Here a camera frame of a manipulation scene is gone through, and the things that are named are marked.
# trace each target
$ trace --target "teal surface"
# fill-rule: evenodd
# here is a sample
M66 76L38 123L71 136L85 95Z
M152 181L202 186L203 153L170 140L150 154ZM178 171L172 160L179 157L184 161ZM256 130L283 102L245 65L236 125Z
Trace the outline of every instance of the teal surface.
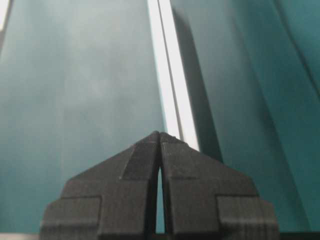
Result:
M319 231L319 1L172 3L192 31L223 162L253 178L282 232Z
M64 182L164 130L144 0L15 0L0 56L0 232L38 232Z

